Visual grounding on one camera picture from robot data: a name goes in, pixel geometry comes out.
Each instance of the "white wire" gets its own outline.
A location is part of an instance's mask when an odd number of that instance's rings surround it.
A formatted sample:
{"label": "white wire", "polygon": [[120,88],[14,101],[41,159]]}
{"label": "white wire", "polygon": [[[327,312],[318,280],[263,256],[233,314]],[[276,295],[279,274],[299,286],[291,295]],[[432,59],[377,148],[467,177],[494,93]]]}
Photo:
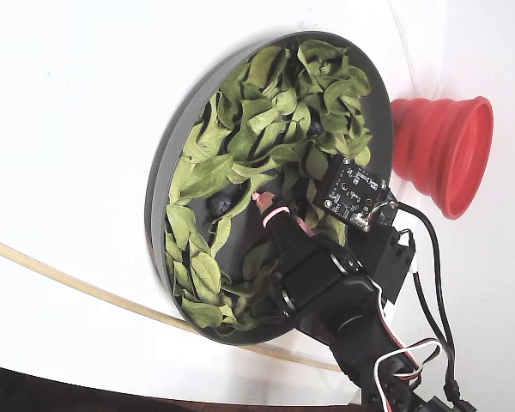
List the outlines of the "white wire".
{"label": "white wire", "polygon": [[[391,333],[391,335],[395,338],[395,340],[397,340],[397,343],[399,344],[399,346],[401,346],[401,347],[406,346],[406,345],[404,345],[403,340],[400,337],[398,337],[397,334],[395,333],[395,331],[387,324],[387,319],[385,318],[384,308],[381,305],[383,289],[381,288],[381,286],[378,285],[378,283],[373,281],[371,278],[369,278],[369,279],[370,279],[370,282],[372,282],[372,285],[374,285],[374,287],[378,290],[378,310],[379,310],[379,314],[381,315],[381,317],[384,320],[385,328],[387,328],[387,330]],[[412,361],[414,361],[414,363],[417,365],[418,362],[415,360],[414,356],[412,356],[412,354],[409,354],[409,355],[410,355],[410,358],[412,359]]]}
{"label": "white wire", "polygon": [[437,341],[436,339],[434,339],[432,341],[427,341],[427,342],[421,343],[416,346],[412,346],[412,347],[408,347],[408,348],[400,348],[400,349],[394,350],[394,351],[390,352],[389,354],[384,354],[384,355],[380,356],[376,360],[376,363],[374,364],[374,382],[376,383],[376,388],[378,388],[379,396],[381,397],[381,405],[382,405],[382,408],[384,409],[384,412],[391,412],[391,406],[387,402],[387,398],[385,397],[384,391],[381,389],[381,384],[379,383],[379,374],[378,374],[379,364],[382,361],[385,361],[386,359],[391,358],[392,356],[395,356],[396,354],[404,354],[404,353],[409,354],[410,352],[414,352],[415,350],[423,349],[423,348],[426,348],[428,346],[433,346],[433,345],[440,348],[440,350],[443,349],[440,342]]}

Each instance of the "green leaf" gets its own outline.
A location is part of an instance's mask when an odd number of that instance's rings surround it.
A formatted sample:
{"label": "green leaf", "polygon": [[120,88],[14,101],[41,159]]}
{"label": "green leaf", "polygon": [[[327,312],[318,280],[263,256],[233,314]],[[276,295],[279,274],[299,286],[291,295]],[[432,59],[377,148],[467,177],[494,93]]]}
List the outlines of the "green leaf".
{"label": "green leaf", "polygon": [[323,91],[320,84],[317,83],[315,76],[307,71],[302,71],[298,74],[298,85],[300,97],[307,94],[321,93]]}
{"label": "green leaf", "polygon": [[311,94],[304,99],[320,116],[320,124],[329,133],[347,133],[347,118],[341,114],[328,113],[324,100],[318,94]]}
{"label": "green leaf", "polygon": [[200,136],[203,126],[203,123],[192,126],[189,136],[183,146],[183,156],[185,157],[185,160],[190,163],[199,163],[208,159],[208,156],[203,153],[197,145],[197,137]]}
{"label": "green leaf", "polygon": [[173,234],[166,233],[166,251],[172,257],[173,260],[177,262],[183,262],[183,256],[181,254],[181,249],[179,249],[178,244],[175,242],[175,238]]}
{"label": "green leaf", "polygon": [[263,243],[252,248],[242,261],[242,277],[246,280],[253,279],[264,264],[269,253],[271,243]]}
{"label": "green leaf", "polygon": [[348,110],[355,114],[355,111],[362,112],[361,109],[361,101],[357,99],[356,97],[351,96],[341,96],[340,99],[342,100],[343,104],[348,108]]}
{"label": "green leaf", "polygon": [[237,330],[250,330],[259,326],[259,321],[249,311],[244,311],[237,316],[237,323],[233,326]]}
{"label": "green leaf", "polygon": [[191,258],[195,257],[200,251],[210,254],[208,243],[199,232],[193,232],[189,235],[189,251]]}
{"label": "green leaf", "polygon": [[226,185],[227,174],[233,165],[233,156],[223,154],[198,163],[191,176],[181,186],[180,199],[206,197]]}
{"label": "green leaf", "polygon": [[179,200],[179,187],[191,175],[195,164],[187,161],[185,157],[179,159],[178,165],[173,173],[172,183],[170,183],[170,190],[168,192],[169,203],[176,203]]}
{"label": "green leaf", "polygon": [[210,255],[215,258],[217,252],[227,243],[231,233],[231,218],[223,217],[217,221],[215,236],[212,245],[209,247]]}
{"label": "green leaf", "polygon": [[251,59],[247,82],[264,88],[269,80],[271,67],[282,48],[277,45],[264,47]]}
{"label": "green leaf", "polygon": [[224,293],[220,293],[220,301],[223,305],[233,307],[233,300]]}
{"label": "green leaf", "polygon": [[276,142],[278,135],[286,129],[286,122],[274,122],[267,126],[259,139],[255,157],[266,155]]}
{"label": "green leaf", "polygon": [[179,296],[183,296],[188,301],[193,302],[193,303],[201,303],[200,300],[198,300],[198,297],[196,297],[194,294],[189,292],[187,289],[181,288],[181,293],[179,294]]}
{"label": "green leaf", "polygon": [[315,209],[313,209],[313,208],[307,209],[306,218],[305,218],[304,222],[311,230],[313,230],[317,226],[318,216],[317,216],[317,213],[315,212]]}
{"label": "green leaf", "polygon": [[315,206],[315,203],[313,202],[313,200],[315,199],[315,196],[317,196],[317,186],[315,185],[315,182],[313,179],[309,179],[309,185],[307,186],[307,193],[306,193],[307,202],[309,202],[309,204],[315,210],[315,213],[317,214],[317,218],[319,220],[322,220],[324,217],[324,211],[321,208],[319,208],[318,206]]}
{"label": "green leaf", "polygon": [[221,272],[215,259],[206,253],[198,253],[191,259],[191,273],[198,298],[210,305],[219,305]]}
{"label": "green leaf", "polygon": [[263,161],[268,160],[268,158],[271,158],[277,166],[283,165],[284,163],[288,163],[290,161],[299,161],[300,156],[295,152],[297,147],[298,143],[277,144],[269,151],[268,154],[258,157],[253,161],[246,162],[245,166],[252,167],[253,165],[259,165]]}
{"label": "green leaf", "polygon": [[329,133],[347,132],[347,118],[341,114],[327,113],[324,105],[320,107],[320,124]]}
{"label": "green leaf", "polygon": [[227,151],[236,161],[246,161],[257,139],[258,135],[247,122],[244,122],[240,125],[239,132],[233,136],[227,145]]}
{"label": "green leaf", "polygon": [[317,138],[321,151],[334,155],[336,151],[336,138],[331,133],[321,133]]}
{"label": "green leaf", "polygon": [[234,69],[220,86],[220,99],[217,106],[217,117],[229,130],[234,128],[234,118],[240,113],[242,99],[242,83],[240,82],[250,64],[241,64]]}
{"label": "green leaf", "polygon": [[370,142],[370,139],[372,139],[372,135],[361,135],[355,139],[346,139],[345,143],[348,151],[348,155],[346,157],[353,159],[356,155],[362,153]]}
{"label": "green leaf", "polygon": [[250,64],[237,66],[221,84],[221,94],[230,100],[231,103],[238,102],[242,98],[242,84],[240,81],[245,77],[249,67]]}
{"label": "green leaf", "polygon": [[240,285],[222,285],[221,289],[231,294],[236,294],[241,298],[245,298],[244,304],[248,298],[251,298],[255,294],[254,284],[251,281],[240,283]]}
{"label": "green leaf", "polygon": [[311,124],[311,113],[305,102],[301,101],[296,106],[294,115],[292,116],[294,122],[298,122],[303,131],[303,135],[306,135],[309,131],[309,125]]}
{"label": "green leaf", "polygon": [[265,96],[261,93],[258,86],[254,86],[253,84],[243,84],[242,85],[242,94],[244,95],[245,100],[260,100],[267,99],[270,100],[268,96]]}
{"label": "green leaf", "polygon": [[324,105],[328,112],[345,113],[344,107],[338,101],[342,96],[350,98],[360,97],[370,93],[370,86],[368,82],[363,84],[357,79],[340,80],[339,82],[332,83],[324,91]]}
{"label": "green leaf", "polygon": [[233,172],[240,176],[242,179],[247,180],[260,173],[267,172],[276,167],[275,161],[269,158],[262,166],[259,167],[248,167],[240,163],[233,164]]}
{"label": "green leaf", "polygon": [[290,51],[288,49],[283,49],[275,59],[273,63],[273,68],[270,73],[270,78],[268,80],[267,87],[264,90],[264,95],[271,99],[276,95],[274,90],[277,88],[279,76],[284,71],[284,67],[286,67],[286,62],[288,61],[288,57],[290,56]]}
{"label": "green leaf", "polygon": [[336,230],[337,239],[336,242],[341,246],[345,246],[345,224],[342,221],[339,221],[334,216],[327,215],[325,217],[327,227],[331,227]]}
{"label": "green leaf", "polygon": [[225,317],[223,319],[223,323],[225,324],[233,324],[237,321],[237,318],[233,314],[233,309],[230,305],[220,306],[221,314]]}
{"label": "green leaf", "polygon": [[346,48],[334,47],[330,43],[326,43],[322,40],[309,39],[301,43],[298,56],[301,52],[303,56],[305,56],[306,61],[310,62],[314,58],[339,58],[346,50]]}
{"label": "green leaf", "polygon": [[242,212],[244,209],[246,209],[246,206],[250,203],[251,200],[251,194],[259,189],[261,185],[264,185],[265,183],[269,182],[270,180],[274,179],[276,176],[271,176],[268,174],[258,174],[256,176],[252,176],[250,178],[250,184],[246,186],[246,189],[244,190],[244,193],[242,194],[242,197],[240,200],[230,209],[228,210],[221,218],[225,219],[226,217],[235,217],[240,212]]}
{"label": "green leaf", "polygon": [[354,162],[359,166],[366,166],[370,161],[370,149],[364,148],[358,155],[354,157]]}
{"label": "green leaf", "polygon": [[305,169],[309,176],[316,180],[322,180],[328,169],[327,155],[318,150],[314,144],[307,155]]}
{"label": "green leaf", "polygon": [[168,274],[168,277],[170,278],[170,281],[172,281],[172,284],[175,283],[173,280],[173,258],[170,256],[170,254],[166,253],[166,272]]}
{"label": "green leaf", "polygon": [[185,206],[168,204],[166,206],[166,215],[179,249],[185,250],[187,242],[189,241],[189,235],[191,232],[197,231],[197,219],[195,218],[195,214],[191,209]]}
{"label": "green leaf", "polygon": [[238,103],[233,103],[223,94],[220,96],[220,101],[217,105],[217,118],[229,130],[234,129],[234,118],[238,116],[239,111]]}
{"label": "green leaf", "polygon": [[220,150],[221,142],[231,133],[230,130],[220,127],[218,124],[208,128],[198,139],[197,145],[209,158],[214,157]]}
{"label": "green leaf", "polygon": [[297,163],[288,163],[282,167],[284,178],[282,180],[282,195],[291,191],[295,183],[300,179],[300,168]]}
{"label": "green leaf", "polygon": [[317,83],[324,90],[339,80],[339,79],[336,79],[335,77],[331,77],[331,76],[317,76],[316,79],[317,79]]}
{"label": "green leaf", "polygon": [[207,303],[195,303],[183,297],[181,298],[181,309],[199,328],[209,326],[216,328],[223,321],[221,309]]}
{"label": "green leaf", "polygon": [[295,90],[291,88],[286,92],[279,93],[273,99],[273,105],[276,106],[280,114],[287,115],[293,113],[298,105],[298,96],[296,96]]}
{"label": "green leaf", "polygon": [[278,109],[273,106],[268,111],[259,113],[250,120],[248,120],[248,125],[254,133],[259,134],[262,132],[263,129],[265,129],[268,125],[276,121],[278,118]]}
{"label": "green leaf", "polygon": [[173,261],[173,275],[176,283],[182,288],[190,291],[192,294],[195,293],[191,279],[189,279],[189,272],[187,272],[187,268],[181,262]]}

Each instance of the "white table surface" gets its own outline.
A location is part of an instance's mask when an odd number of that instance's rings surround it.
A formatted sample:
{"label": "white table surface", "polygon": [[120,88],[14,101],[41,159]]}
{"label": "white table surface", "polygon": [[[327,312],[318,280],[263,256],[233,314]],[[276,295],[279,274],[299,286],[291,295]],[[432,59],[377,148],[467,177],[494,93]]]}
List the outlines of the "white table surface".
{"label": "white table surface", "polygon": [[[178,103],[222,57],[298,30],[350,39],[392,99],[413,95],[386,1],[0,2],[0,241],[180,317],[143,230],[156,146]],[[295,331],[270,345],[335,363]],[[2,257],[0,367],[206,402],[347,403],[356,389],[341,373],[211,342]]]}

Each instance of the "circuit board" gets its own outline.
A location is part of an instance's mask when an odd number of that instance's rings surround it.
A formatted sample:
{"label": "circuit board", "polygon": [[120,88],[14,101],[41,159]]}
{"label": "circuit board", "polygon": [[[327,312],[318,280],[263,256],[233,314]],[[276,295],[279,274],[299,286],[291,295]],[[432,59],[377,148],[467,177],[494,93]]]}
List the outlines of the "circuit board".
{"label": "circuit board", "polygon": [[340,221],[367,232],[370,212],[387,199],[389,187],[384,180],[341,155],[336,156],[326,172],[314,203]]}

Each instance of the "blueberry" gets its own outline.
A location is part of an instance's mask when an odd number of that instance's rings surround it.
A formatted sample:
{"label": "blueberry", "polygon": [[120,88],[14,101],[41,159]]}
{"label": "blueberry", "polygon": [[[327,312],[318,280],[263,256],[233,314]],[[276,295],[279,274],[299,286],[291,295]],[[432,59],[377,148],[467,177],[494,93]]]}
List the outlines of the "blueberry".
{"label": "blueberry", "polygon": [[219,217],[231,208],[231,197],[223,191],[218,191],[206,200],[206,208],[212,216]]}
{"label": "blueberry", "polygon": [[311,124],[309,124],[309,130],[307,131],[307,135],[316,136],[320,135],[324,131],[323,125],[320,124],[317,120],[311,120]]}

